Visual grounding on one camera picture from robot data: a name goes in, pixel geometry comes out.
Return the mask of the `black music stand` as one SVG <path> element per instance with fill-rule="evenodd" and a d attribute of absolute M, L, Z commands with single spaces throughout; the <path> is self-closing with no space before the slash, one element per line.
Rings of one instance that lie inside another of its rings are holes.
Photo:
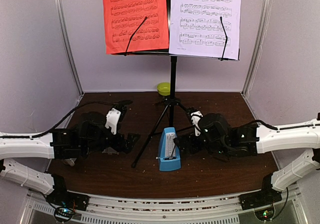
<path fill-rule="evenodd" d="M 168 22 L 171 21 L 171 11 L 169 11 L 170 7 L 171 7 L 171 0 L 166 0 L 166 9 L 167 9 L 167 19 L 168 19 Z M 143 51 L 128 51 L 129 49 L 129 46 L 130 46 L 130 43 L 132 41 L 132 39 L 134 38 L 135 34 L 139 31 L 140 27 L 146 22 L 146 20 L 148 20 L 149 18 L 147 16 L 144 16 L 143 18 L 143 21 L 139 24 L 139 26 L 137 27 L 137 29 L 130 35 L 129 37 L 129 40 L 127 42 L 127 45 L 126 45 L 126 49 L 125 49 L 125 52 L 121 52 L 121 53 L 117 53 L 116 55 L 123 55 L 123 56 L 127 56 L 127 55 L 169 55 L 169 49 L 157 49 L 157 50 L 143 50 Z M 224 31 L 224 34 L 222 35 L 222 37 L 224 38 L 224 49 L 223 49 L 223 52 L 222 52 L 222 56 L 219 57 L 219 58 L 216 58 L 220 61 L 224 61 L 224 60 L 231 60 L 231 61 L 235 61 L 233 59 L 228 59 L 228 58 L 225 58 L 224 55 L 225 55 L 225 48 L 227 46 L 227 43 L 229 41 L 229 38 L 227 36 L 227 33 L 226 33 L 226 29 L 225 29 L 225 26 L 223 24 L 223 18 L 222 16 L 219 18 L 219 22 L 220 24 L 222 25 L 222 28 L 223 28 L 223 31 Z M 164 96 L 164 98 L 162 99 L 162 101 L 160 101 L 160 103 L 157 103 L 156 105 L 158 104 L 164 104 L 164 109 L 163 109 L 163 112 L 162 114 L 160 115 L 160 117 L 158 118 L 157 122 L 155 123 L 155 126 L 153 127 L 152 131 L 150 132 L 150 134 L 148 135 L 145 143 L 143 144 L 141 150 L 139 151 L 137 157 L 135 158 L 135 160 L 133 161 L 133 163 L 131 164 L 131 168 L 135 168 L 138 161 L 140 160 L 143 152 L 145 151 L 147 145 L 150 143 L 151 139 L 153 136 L 156 136 L 156 135 L 160 135 L 161 132 L 157 132 L 156 133 L 156 130 L 159 126 L 159 124 L 161 123 L 163 117 L 165 116 L 165 114 L 167 114 L 167 111 L 169 110 L 169 116 L 168 116 L 168 120 L 169 120 L 169 126 L 173 127 L 174 125 L 174 108 L 175 106 L 178 106 L 180 107 L 186 114 L 187 116 L 189 115 L 188 114 L 188 109 L 181 104 L 181 100 L 176 98 L 176 75 L 177 75 L 177 60 L 178 60 L 178 57 L 177 56 L 172 56 L 170 55 L 170 94 L 167 95 L 167 96 Z"/>

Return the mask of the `blue metronome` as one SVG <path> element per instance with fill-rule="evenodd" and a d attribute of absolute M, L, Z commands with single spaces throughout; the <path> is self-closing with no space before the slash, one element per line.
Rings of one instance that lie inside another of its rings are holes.
<path fill-rule="evenodd" d="M 174 127 L 164 128 L 158 145 L 158 167 L 161 172 L 176 171 L 181 168 L 179 148 L 174 143 L 177 137 Z"/>

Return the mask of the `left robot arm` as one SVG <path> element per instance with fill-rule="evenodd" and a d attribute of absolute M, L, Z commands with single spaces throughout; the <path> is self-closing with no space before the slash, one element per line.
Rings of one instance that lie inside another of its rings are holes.
<path fill-rule="evenodd" d="M 0 176 L 22 187 L 53 197 L 61 206 L 72 202 L 63 177 L 38 172 L 18 163 L 16 158 L 44 158 L 48 160 L 74 161 L 87 158 L 89 154 L 126 153 L 133 149 L 139 134 L 123 135 L 119 132 L 127 106 L 131 100 L 115 103 L 99 102 L 110 106 L 107 114 L 86 112 L 72 128 L 60 128 L 55 124 L 41 133 L 0 134 Z"/>

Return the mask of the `clear metronome front cover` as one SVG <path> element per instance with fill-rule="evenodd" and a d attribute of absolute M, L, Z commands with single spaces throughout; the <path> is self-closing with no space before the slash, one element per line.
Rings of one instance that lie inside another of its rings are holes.
<path fill-rule="evenodd" d="M 108 155 L 118 155 L 119 154 L 119 152 L 116 151 L 115 149 L 113 149 L 112 147 L 108 147 L 108 148 L 104 149 L 102 151 L 102 153 L 108 154 Z"/>

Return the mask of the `white sheet music paper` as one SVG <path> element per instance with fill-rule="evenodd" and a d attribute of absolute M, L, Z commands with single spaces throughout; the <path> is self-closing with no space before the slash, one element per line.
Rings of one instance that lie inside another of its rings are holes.
<path fill-rule="evenodd" d="M 170 1 L 170 54 L 239 59 L 241 0 Z"/>

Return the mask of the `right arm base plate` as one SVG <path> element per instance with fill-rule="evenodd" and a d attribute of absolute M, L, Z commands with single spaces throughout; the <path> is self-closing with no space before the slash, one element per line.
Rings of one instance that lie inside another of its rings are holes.
<path fill-rule="evenodd" d="M 282 193 L 278 191 L 257 191 L 239 196 L 243 211 L 254 210 L 255 217 L 262 222 L 268 222 L 276 217 L 274 204 L 282 200 Z"/>

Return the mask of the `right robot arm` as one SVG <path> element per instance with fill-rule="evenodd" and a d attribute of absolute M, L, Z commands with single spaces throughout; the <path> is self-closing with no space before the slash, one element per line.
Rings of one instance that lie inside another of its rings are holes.
<path fill-rule="evenodd" d="M 320 167 L 319 119 L 279 126 L 253 120 L 235 128 L 219 113 L 202 116 L 194 112 L 190 119 L 195 131 L 173 140 L 182 152 L 194 154 L 206 149 L 227 157 L 247 157 L 278 150 L 305 149 L 290 164 L 264 177 L 262 189 L 256 194 L 261 205 L 268 204 L 289 185 Z"/>

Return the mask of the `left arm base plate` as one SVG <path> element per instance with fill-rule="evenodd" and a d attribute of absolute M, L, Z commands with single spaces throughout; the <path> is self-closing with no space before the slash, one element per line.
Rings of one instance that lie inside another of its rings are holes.
<path fill-rule="evenodd" d="M 66 190 L 53 190 L 52 193 L 43 197 L 53 208 L 53 217 L 60 223 L 70 221 L 77 211 L 86 211 L 90 200 L 88 195 Z"/>

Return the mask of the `red sheet music paper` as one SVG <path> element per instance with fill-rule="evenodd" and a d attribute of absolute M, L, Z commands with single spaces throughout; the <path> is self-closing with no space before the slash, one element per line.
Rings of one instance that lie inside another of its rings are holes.
<path fill-rule="evenodd" d="M 169 48 L 167 0 L 103 0 L 107 54 Z"/>

